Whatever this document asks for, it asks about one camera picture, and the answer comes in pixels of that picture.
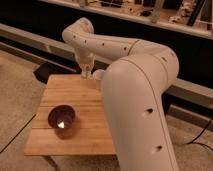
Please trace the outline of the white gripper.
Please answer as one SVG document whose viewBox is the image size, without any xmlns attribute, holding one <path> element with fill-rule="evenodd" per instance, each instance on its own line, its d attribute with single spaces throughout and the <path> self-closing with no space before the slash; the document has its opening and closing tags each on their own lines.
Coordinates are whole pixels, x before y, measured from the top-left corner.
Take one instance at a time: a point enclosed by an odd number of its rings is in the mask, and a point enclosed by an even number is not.
<svg viewBox="0 0 213 171">
<path fill-rule="evenodd" d="M 95 55 L 90 52 L 77 51 L 75 54 L 75 58 L 79 67 L 82 69 L 81 72 L 82 77 L 87 76 L 87 79 L 92 78 L 91 71 L 94 67 Z"/>
</svg>

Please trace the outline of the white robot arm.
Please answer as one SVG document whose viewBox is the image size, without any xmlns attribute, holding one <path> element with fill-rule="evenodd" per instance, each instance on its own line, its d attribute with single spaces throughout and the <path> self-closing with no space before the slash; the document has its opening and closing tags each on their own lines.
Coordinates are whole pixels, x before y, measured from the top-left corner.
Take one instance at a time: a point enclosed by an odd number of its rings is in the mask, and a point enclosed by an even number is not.
<svg viewBox="0 0 213 171">
<path fill-rule="evenodd" d="M 83 75 L 96 55 L 112 61 L 100 89 L 121 170 L 179 171 L 162 105 L 179 71 L 175 52 L 146 40 L 96 35 L 86 18 L 65 28 L 62 37 L 74 48 Z"/>
</svg>

